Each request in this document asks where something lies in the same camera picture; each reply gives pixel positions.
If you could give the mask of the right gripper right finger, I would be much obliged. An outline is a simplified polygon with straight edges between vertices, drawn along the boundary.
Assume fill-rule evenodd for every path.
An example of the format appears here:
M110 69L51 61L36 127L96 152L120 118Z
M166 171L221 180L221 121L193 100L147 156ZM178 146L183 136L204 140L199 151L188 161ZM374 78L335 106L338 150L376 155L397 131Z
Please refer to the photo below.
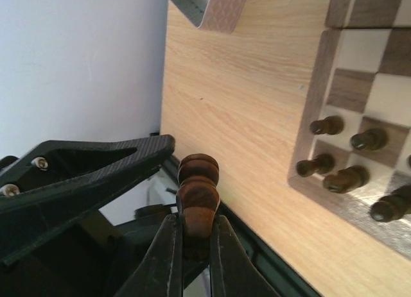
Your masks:
M279 295L252 265L225 216L214 219L209 267L212 296Z

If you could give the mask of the dark bishop piece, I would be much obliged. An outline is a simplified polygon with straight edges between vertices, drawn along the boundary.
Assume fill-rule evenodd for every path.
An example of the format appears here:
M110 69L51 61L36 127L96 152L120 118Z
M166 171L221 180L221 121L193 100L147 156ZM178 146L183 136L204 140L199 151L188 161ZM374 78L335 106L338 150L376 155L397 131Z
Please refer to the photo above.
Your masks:
M369 211L371 218L377 222L388 223L410 214L410 185L404 185L391 194L381 197Z
M219 177L218 162L209 155L191 154L180 161L177 208L183 227L183 255L187 260L208 259L214 216L220 205L216 189Z

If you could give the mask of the silver tin lid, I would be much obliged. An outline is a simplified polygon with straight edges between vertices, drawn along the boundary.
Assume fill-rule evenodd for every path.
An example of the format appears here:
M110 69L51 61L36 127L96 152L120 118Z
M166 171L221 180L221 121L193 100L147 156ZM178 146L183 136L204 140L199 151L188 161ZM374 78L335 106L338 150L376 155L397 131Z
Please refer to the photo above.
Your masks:
M169 0L198 30L230 34L246 0Z

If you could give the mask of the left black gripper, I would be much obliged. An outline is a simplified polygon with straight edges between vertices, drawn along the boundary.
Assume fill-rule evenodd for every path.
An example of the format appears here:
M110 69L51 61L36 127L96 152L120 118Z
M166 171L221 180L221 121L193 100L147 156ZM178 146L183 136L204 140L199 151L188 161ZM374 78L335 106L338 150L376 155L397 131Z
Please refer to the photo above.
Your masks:
M1 295L116 296L159 229L146 241L110 224L100 208L156 173L174 150L171 135L48 140L21 158L2 158Z

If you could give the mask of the dark pawn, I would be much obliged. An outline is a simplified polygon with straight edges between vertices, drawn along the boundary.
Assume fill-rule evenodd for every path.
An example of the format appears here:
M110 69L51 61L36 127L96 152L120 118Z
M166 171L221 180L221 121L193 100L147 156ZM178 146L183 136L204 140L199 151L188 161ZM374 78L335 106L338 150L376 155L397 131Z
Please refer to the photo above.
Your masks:
M314 135L337 135L344 129L344 120L338 115L328 116L310 124L310 132Z
M376 151L387 145L388 135L383 128L372 128L353 135L350 144L358 151Z

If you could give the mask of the dark rook piece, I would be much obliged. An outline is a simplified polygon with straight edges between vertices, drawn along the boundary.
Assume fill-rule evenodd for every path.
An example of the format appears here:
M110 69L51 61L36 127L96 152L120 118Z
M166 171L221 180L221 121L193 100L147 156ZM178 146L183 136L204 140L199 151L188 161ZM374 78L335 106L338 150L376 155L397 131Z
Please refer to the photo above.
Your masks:
M333 170L335 159L329 153L317 155L311 160L301 160L296 163L295 169L299 176L305 178L313 174L325 174Z

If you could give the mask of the wooden chess board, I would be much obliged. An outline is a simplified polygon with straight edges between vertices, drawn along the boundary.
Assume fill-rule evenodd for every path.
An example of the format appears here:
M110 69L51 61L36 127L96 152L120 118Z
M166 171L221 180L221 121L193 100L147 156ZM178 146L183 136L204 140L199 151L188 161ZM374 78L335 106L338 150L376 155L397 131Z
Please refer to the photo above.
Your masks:
M410 0L330 0L306 104L288 173L292 188L362 229L405 257L410 256L410 214L388 223L369 214L371 206L410 185ZM314 135L313 121L338 115L337 135ZM383 128L387 145L353 149L357 133ZM301 177L295 166L329 153L332 171ZM322 186L329 174L352 165L368 169L367 184L337 194Z

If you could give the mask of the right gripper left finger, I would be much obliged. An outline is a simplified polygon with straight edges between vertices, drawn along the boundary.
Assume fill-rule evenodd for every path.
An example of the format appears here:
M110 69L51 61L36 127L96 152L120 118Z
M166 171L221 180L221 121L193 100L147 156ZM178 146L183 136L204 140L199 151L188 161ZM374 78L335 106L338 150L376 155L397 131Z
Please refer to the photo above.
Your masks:
M182 296L182 224L175 215L164 218L139 267L116 296Z

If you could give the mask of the dark knight piece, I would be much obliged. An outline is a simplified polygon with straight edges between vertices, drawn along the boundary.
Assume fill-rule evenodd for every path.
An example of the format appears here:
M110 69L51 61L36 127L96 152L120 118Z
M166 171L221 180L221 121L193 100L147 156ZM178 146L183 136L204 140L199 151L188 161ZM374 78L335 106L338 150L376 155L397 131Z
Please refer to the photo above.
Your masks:
M370 173L361 165L352 165L339 170L336 174L327 175L322 186L329 192L344 194L351 192L369 182Z

